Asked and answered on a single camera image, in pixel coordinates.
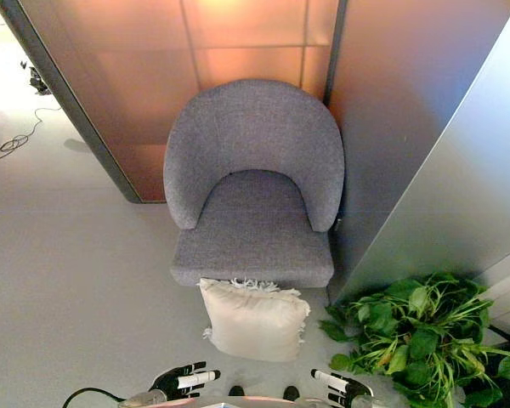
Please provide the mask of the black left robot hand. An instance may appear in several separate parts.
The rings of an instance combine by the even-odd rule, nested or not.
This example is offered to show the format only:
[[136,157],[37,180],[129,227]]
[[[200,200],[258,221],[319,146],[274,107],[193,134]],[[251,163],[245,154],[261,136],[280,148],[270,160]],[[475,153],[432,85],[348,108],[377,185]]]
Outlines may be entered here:
[[[200,393],[197,389],[203,388],[205,383],[217,380],[221,376],[220,370],[204,371],[206,361],[199,361],[188,365],[174,367],[173,369],[162,373],[158,376],[149,390],[158,389],[164,393],[166,400],[180,400],[187,398],[199,397]],[[180,377],[188,377],[202,374],[205,379],[192,386],[181,387]]]

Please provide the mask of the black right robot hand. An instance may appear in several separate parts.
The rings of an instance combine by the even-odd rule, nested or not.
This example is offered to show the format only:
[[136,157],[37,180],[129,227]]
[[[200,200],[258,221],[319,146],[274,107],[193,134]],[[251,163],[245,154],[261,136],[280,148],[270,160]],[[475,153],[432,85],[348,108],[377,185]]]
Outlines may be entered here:
[[336,373],[326,373],[318,369],[312,369],[310,375],[314,380],[327,386],[327,398],[336,403],[337,407],[350,407],[355,397],[373,395],[369,387],[353,378]]

